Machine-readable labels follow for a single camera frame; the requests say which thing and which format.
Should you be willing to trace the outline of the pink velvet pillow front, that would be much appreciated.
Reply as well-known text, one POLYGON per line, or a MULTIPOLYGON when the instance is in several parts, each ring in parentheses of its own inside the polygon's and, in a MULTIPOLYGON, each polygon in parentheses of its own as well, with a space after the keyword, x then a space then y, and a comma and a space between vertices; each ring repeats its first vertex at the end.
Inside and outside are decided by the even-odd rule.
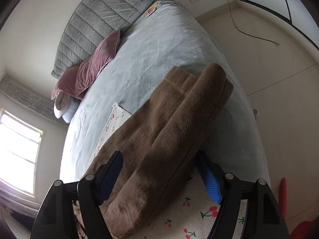
POLYGON ((94 53, 80 64, 75 83, 76 97, 82 99, 98 74, 116 57, 120 41, 121 31, 113 31, 101 41, 94 53))

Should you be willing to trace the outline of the grey curtain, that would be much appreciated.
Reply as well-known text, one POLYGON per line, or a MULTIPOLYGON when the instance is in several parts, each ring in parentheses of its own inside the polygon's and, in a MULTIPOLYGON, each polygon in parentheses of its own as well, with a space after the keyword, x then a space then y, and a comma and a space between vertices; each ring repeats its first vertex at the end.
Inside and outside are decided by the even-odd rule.
POLYGON ((1 204, 30 217, 36 217, 40 208, 37 197, 22 190, 16 189, 1 180, 1 204))
POLYGON ((62 125, 68 124, 63 119, 57 119, 53 112, 54 101, 23 86, 8 75, 1 80, 1 92, 9 99, 42 118, 62 125))

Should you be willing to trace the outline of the pink velvet pillow back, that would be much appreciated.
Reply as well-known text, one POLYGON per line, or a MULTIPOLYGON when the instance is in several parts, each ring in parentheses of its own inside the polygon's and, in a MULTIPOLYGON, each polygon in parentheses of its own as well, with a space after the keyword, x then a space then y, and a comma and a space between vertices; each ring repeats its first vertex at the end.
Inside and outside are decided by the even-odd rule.
POLYGON ((52 100, 54 100, 60 92, 63 92, 64 94, 72 96, 76 99, 82 100, 84 98, 85 92, 79 95, 76 95, 75 92, 76 78, 79 68, 80 67, 76 65, 65 70, 65 72, 61 75, 60 79, 57 81, 52 91, 52 100))

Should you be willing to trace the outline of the folded cream blanket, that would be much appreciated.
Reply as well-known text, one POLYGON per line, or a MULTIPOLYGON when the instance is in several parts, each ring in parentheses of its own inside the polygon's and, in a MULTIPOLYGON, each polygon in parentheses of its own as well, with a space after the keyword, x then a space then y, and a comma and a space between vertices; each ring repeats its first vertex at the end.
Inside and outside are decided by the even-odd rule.
POLYGON ((55 99, 53 112, 57 119, 60 119, 63 114, 67 111, 70 104, 70 96, 59 92, 58 96, 55 99))

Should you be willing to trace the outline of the grey padded headboard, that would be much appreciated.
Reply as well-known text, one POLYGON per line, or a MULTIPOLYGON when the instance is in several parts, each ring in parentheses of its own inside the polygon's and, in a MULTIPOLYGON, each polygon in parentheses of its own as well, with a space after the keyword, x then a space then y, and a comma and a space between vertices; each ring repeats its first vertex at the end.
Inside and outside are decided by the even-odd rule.
POLYGON ((112 32, 127 31, 156 1, 82 0, 61 36, 51 75, 60 79, 65 70, 89 58, 112 32))

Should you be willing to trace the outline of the right grey curtain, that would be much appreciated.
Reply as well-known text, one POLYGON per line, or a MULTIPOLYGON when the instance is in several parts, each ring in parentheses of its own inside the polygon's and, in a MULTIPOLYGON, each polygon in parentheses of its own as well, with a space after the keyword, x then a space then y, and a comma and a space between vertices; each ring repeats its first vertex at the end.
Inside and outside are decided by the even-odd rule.
POLYGON ((62 125, 68 124, 63 119, 57 119, 53 112, 54 101, 23 86, 8 75, 1 80, 1 92, 9 99, 42 118, 62 125))

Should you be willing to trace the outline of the folded light blue blanket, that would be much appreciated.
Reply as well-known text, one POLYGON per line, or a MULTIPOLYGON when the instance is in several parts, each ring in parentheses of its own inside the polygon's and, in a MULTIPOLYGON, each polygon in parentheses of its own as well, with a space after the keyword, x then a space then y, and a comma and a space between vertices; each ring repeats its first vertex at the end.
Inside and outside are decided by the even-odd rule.
POLYGON ((81 103, 81 100, 76 99, 74 97, 70 98, 70 103, 69 103, 68 109, 62 115, 62 118, 63 118, 63 120, 66 123, 70 123, 71 122, 71 120, 72 120, 73 116, 75 115, 80 103, 81 103))

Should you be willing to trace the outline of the cherry print blanket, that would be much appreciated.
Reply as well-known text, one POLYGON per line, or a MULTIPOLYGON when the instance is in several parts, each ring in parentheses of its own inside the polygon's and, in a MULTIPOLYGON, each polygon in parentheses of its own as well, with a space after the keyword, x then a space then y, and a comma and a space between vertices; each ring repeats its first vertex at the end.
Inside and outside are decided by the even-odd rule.
MULTIPOLYGON (((89 165, 107 139, 130 116, 131 113, 116 103, 113 104, 112 112, 90 157, 89 165)), ((209 197, 196 169, 188 179, 180 194, 164 209, 165 211, 152 217, 129 238, 208 238, 221 206, 209 197)), ((232 238, 242 237, 246 208, 247 200, 242 200, 232 238)))

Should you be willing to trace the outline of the pink velvet pillow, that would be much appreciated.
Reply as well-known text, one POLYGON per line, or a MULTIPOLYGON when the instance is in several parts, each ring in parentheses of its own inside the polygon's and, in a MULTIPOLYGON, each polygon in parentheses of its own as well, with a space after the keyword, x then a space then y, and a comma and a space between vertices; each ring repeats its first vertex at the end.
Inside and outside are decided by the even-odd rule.
POLYGON ((113 31, 101 41, 94 53, 80 64, 75 83, 76 97, 82 99, 98 74, 116 57, 120 41, 121 31, 113 31))
POLYGON ((75 92, 76 78, 79 68, 80 67, 76 65, 65 70, 65 72, 61 75, 60 79, 57 81, 52 91, 52 100, 54 100, 60 92, 63 92, 64 94, 72 96, 76 99, 82 100, 84 98, 85 92, 79 95, 76 95, 75 92))

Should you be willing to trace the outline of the brown fur-collared jacket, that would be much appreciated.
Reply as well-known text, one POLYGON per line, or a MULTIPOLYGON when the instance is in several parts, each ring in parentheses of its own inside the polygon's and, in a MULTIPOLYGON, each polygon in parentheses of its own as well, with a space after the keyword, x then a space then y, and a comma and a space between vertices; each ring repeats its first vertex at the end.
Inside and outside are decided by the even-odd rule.
POLYGON ((185 238, 194 231, 192 194, 179 192, 233 90, 223 68, 210 63, 200 75, 174 66, 149 99, 99 150, 95 173, 115 151, 124 163, 100 207, 113 238, 185 238))

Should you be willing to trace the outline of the window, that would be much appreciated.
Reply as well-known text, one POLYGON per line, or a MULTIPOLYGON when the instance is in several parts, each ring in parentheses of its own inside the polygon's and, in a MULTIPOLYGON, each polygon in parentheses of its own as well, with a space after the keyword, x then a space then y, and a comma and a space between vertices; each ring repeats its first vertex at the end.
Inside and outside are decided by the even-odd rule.
POLYGON ((1 109, 1 182, 35 196, 37 158, 43 131, 1 109))

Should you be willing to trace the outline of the hanging black clothes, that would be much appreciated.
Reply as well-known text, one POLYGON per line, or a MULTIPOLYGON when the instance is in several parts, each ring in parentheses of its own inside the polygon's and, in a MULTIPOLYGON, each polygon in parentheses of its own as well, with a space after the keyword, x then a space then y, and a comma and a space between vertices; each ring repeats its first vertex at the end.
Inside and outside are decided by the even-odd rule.
POLYGON ((33 224, 35 222, 34 217, 26 216, 23 214, 20 214, 14 210, 11 211, 10 215, 22 226, 24 226, 28 231, 32 231, 33 224))

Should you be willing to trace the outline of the small packet on bed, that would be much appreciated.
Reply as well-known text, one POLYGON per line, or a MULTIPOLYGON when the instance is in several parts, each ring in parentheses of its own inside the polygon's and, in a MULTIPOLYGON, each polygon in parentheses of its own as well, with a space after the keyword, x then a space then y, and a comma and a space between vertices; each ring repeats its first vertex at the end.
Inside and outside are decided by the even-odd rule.
POLYGON ((151 14, 153 14, 157 10, 158 6, 159 6, 158 2, 153 3, 153 5, 149 7, 147 11, 145 12, 146 17, 149 17, 151 14))

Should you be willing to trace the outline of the left grey curtain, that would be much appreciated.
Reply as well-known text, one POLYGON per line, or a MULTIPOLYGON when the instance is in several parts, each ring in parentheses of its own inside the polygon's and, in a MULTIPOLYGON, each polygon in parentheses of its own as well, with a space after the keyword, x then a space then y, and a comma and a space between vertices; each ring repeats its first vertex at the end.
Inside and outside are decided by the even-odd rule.
POLYGON ((1 204, 30 217, 36 217, 40 208, 37 197, 22 190, 16 189, 1 180, 1 204))

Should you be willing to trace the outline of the bed with grey sheet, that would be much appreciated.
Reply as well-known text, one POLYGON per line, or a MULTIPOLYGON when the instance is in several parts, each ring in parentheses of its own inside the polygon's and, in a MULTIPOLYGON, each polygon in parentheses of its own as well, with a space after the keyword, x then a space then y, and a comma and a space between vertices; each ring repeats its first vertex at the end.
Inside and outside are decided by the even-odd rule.
POLYGON ((269 180, 266 155, 249 100, 224 54, 202 26, 174 0, 160 0, 122 35, 117 55, 88 89, 73 116, 64 143, 60 179, 78 181, 114 103, 136 112, 173 66, 200 75, 217 63, 234 86, 204 150, 212 162, 241 180, 269 180))

